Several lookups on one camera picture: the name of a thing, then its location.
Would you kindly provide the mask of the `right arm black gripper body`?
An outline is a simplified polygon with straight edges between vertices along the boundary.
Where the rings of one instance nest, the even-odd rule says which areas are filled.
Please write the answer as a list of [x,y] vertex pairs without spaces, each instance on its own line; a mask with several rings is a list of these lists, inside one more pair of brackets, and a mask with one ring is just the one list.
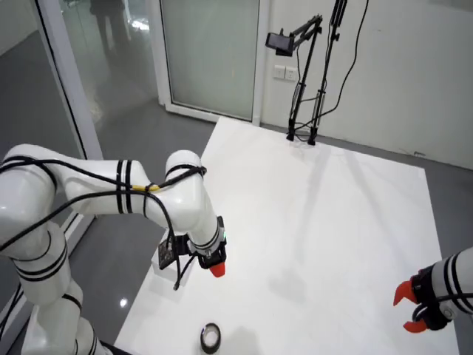
[[418,312],[417,320],[423,320],[429,330],[441,330],[452,321],[452,317],[446,317],[440,309],[440,303],[436,301],[432,269],[432,266],[421,269],[412,277],[412,290],[417,304],[425,306],[424,310]]

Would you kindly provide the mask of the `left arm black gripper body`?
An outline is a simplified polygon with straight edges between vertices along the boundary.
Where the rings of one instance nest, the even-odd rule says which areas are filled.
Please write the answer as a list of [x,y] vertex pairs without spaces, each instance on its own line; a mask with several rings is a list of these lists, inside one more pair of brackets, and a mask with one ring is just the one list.
[[227,241],[222,240],[214,245],[212,250],[198,249],[192,242],[188,242],[188,249],[191,255],[195,255],[201,268],[211,268],[222,264],[227,259]]

